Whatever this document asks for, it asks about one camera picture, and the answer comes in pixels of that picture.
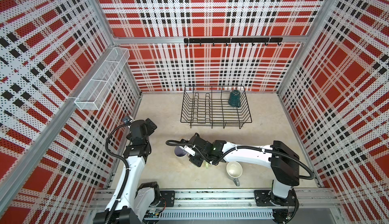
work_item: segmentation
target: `black wire dish rack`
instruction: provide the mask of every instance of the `black wire dish rack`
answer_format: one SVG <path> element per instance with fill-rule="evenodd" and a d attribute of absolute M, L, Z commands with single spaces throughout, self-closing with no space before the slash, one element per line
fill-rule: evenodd
<path fill-rule="evenodd" d="M 228 104 L 230 93 L 240 91 L 240 107 Z M 251 123 L 244 86 L 185 86 L 181 123 L 192 126 L 239 126 Z"/>

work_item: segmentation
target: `white mug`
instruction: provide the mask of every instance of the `white mug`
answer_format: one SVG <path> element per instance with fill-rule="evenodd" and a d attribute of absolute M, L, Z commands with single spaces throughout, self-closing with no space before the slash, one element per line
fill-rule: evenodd
<path fill-rule="evenodd" d="M 236 161 L 231 161 L 227 164 L 226 170 L 229 178 L 232 181 L 234 181 L 235 185 L 240 186 L 240 182 L 238 178 L 243 173 L 242 166 Z"/>

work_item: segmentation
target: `plaid wall panel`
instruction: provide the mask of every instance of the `plaid wall panel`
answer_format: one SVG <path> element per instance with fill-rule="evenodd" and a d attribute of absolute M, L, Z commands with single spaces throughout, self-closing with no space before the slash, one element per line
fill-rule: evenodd
<path fill-rule="evenodd" d="M 324 0 L 99 0 L 117 37 L 305 35 Z"/>
<path fill-rule="evenodd" d="M 107 134 L 131 113 L 135 99 L 121 72 L 100 111 L 75 110 L 0 223 L 82 223 L 95 190 L 109 181 Z M 113 152 L 123 137 L 124 129 L 114 134 Z"/>
<path fill-rule="evenodd" d="M 352 223 L 388 223 L 389 0 L 337 0 L 283 101 Z"/>
<path fill-rule="evenodd" d="M 0 0 L 0 182 L 107 48 L 87 0 Z M 107 132 L 133 107 L 121 75 L 104 109 L 76 110 L 0 223 L 81 223 L 108 178 Z M 114 136 L 117 148 L 123 131 Z"/>
<path fill-rule="evenodd" d="M 1 0 L 0 183 L 107 47 L 87 0 Z"/>
<path fill-rule="evenodd" d="M 129 66 L 142 91 L 183 90 L 185 85 L 243 85 L 276 91 L 299 43 L 146 44 L 129 49 Z"/>

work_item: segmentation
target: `dark green mug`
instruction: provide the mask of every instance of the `dark green mug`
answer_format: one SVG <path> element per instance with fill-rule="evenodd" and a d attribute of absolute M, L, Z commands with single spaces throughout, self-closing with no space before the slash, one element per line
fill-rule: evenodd
<path fill-rule="evenodd" d="M 240 91 L 232 90 L 230 93 L 230 98 L 228 99 L 228 104 L 233 107 L 240 108 Z"/>

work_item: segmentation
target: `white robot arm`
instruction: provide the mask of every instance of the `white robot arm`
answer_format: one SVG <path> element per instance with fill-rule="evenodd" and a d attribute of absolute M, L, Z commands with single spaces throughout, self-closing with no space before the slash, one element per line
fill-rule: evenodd
<path fill-rule="evenodd" d="M 149 119 L 137 120 L 131 124 L 131 133 L 127 136 L 131 143 L 122 158 L 128 166 L 123 167 L 113 197 L 105 212 L 96 214 L 94 224 L 111 224 L 115 220 L 118 220 L 119 224 L 139 224 L 147 208 L 161 201 L 157 182 L 143 183 L 137 190 L 147 156 L 151 153 L 148 136 L 154 129 L 156 125 Z M 299 161 L 298 155 L 280 141 L 264 146 L 237 145 L 221 140 L 210 143 L 196 133 L 189 141 L 168 140 L 166 144 L 185 149 L 190 154 L 189 161 L 198 167 L 203 161 L 213 165 L 219 162 L 238 161 L 271 168 L 276 176 L 270 194 L 271 203 L 285 200 L 289 190 L 299 185 L 299 178 L 314 178 L 312 171 Z M 299 165 L 305 168 L 310 176 L 299 176 Z"/>

